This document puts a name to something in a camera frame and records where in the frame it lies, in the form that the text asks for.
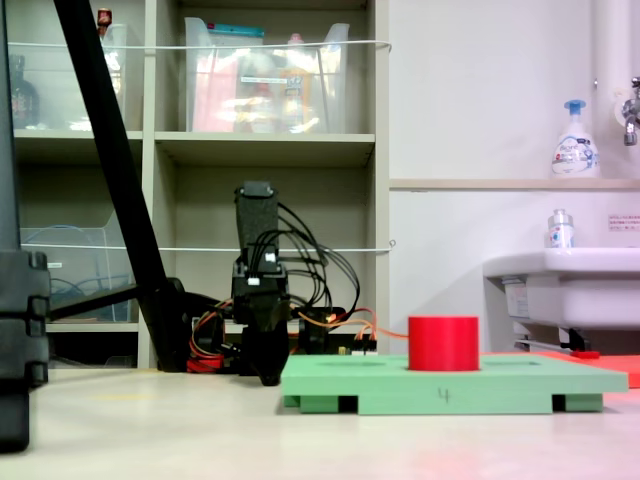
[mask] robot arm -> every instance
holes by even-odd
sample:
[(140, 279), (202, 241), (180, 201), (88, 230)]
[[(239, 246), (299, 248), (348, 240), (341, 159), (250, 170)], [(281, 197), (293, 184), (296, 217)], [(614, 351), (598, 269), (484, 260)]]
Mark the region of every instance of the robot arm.
[(263, 385), (280, 383), (289, 356), (291, 307), (287, 272), (278, 251), (278, 192), (267, 182), (236, 190), (240, 257), (233, 265), (232, 297), (244, 360)]

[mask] red object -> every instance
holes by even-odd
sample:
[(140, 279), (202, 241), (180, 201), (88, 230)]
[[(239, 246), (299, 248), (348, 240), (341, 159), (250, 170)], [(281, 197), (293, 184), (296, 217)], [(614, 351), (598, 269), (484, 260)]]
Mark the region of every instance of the red object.
[(580, 360), (597, 360), (600, 358), (600, 352), (571, 352), (571, 356)]
[(189, 373), (215, 373), (224, 365), (224, 356), (216, 355), (216, 358), (193, 358), (187, 361)]
[(409, 317), (409, 370), (480, 369), (478, 317)]
[(640, 355), (602, 355), (595, 360), (576, 358), (556, 352), (540, 352), (537, 355), (623, 372), (629, 375), (629, 388), (640, 388)]

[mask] faucet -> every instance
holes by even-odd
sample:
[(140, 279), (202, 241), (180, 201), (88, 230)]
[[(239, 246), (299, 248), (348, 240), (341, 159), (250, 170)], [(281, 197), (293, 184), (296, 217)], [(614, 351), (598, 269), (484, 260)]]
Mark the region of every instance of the faucet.
[(627, 100), (622, 108), (622, 114), (625, 118), (624, 144), (627, 147), (638, 143), (636, 123), (640, 123), (640, 77), (633, 77), (631, 85), (636, 92), (636, 98)]

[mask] small bottle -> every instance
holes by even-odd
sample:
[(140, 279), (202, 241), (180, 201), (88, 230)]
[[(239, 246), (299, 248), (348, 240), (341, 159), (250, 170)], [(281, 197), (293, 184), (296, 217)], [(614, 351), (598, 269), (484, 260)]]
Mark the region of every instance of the small bottle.
[[(299, 33), (294, 33), (288, 42), (289, 45), (303, 45), (304, 40)], [(284, 128), (289, 133), (308, 132), (307, 122), (308, 99), (311, 87), (311, 76), (302, 67), (304, 57), (302, 47), (287, 49), (287, 68), (281, 72), (281, 77), (286, 79), (283, 91), (282, 119)]]
[(582, 100), (564, 104), (569, 110), (570, 122), (560, 136), (551, 162), (551, 173), (555, 178), (600, 177), (600, 154), (582, 123), (581, 111), (586, 105)]
[(549, 217), (549, 245), (551, 248), (573, 248), (573, 217), (563, 208), (553, 211)]
[(98, 19), (96, 20), (96, 24), (98, 25), (98, 36), (100, 37), (101, 42), (104, 40), (104, 36), (107, 34), (107, 29), (111, 25), (112, 21), (113, 15), (110, 8), (98, 9)]
[(40, 97), (24, 79), (24, 55), (9, 55), (13, 128), (33, 127), (40, 121)]

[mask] white floor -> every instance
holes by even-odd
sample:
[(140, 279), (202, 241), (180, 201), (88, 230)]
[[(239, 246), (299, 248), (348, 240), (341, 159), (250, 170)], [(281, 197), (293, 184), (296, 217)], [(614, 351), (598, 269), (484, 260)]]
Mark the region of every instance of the white floor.
[(640, 391), (602, 414), (358, 417), (283, 412), (256, 379), (53, 371), (2, 480), (640, 478)]

